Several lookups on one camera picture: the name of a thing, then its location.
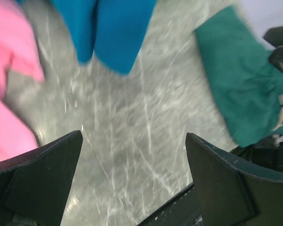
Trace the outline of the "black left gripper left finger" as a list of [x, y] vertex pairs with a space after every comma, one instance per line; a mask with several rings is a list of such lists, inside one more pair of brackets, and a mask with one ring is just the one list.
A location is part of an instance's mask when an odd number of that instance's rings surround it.
[[0, 162], [0, 226], [14, 215], [59, 226], [83, 143], [81, 131]]

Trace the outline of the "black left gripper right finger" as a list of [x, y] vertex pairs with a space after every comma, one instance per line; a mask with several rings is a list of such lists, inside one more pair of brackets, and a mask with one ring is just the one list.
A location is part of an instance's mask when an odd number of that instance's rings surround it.
[[226, 152], [186, 135], [188, 163], [206, 226], [283, 226], [283, 142]]

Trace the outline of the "pink t shirt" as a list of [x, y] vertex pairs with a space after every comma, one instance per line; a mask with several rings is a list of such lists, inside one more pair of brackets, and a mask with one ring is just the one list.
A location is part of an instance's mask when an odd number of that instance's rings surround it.
[[0, 0], [0, 161], [38, 147], [33, 132], [4, 104], [8, 72], [43, 81], [33, 29], [15, 0]]

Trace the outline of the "blue t shirt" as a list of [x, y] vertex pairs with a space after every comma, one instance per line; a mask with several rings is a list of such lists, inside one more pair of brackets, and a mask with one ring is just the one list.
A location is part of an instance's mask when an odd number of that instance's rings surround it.
[[85, 64], [93, 55], [111, 70], [128, 74], [156, 5], [154, 0], [52, 0]]

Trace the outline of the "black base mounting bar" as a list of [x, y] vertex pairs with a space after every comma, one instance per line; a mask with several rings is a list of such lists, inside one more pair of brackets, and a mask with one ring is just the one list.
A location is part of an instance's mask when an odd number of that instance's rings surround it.
[[201, 210], [194, 184], [191, 183], [138, 226], [192, 226], [199, 219]]

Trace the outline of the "dark green shorts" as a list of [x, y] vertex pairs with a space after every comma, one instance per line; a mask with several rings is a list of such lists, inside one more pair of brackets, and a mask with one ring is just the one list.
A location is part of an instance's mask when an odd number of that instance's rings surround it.
[[283, 73], [233, 6], [195, 30], [214, 101], [236, 144], [283, 135]]

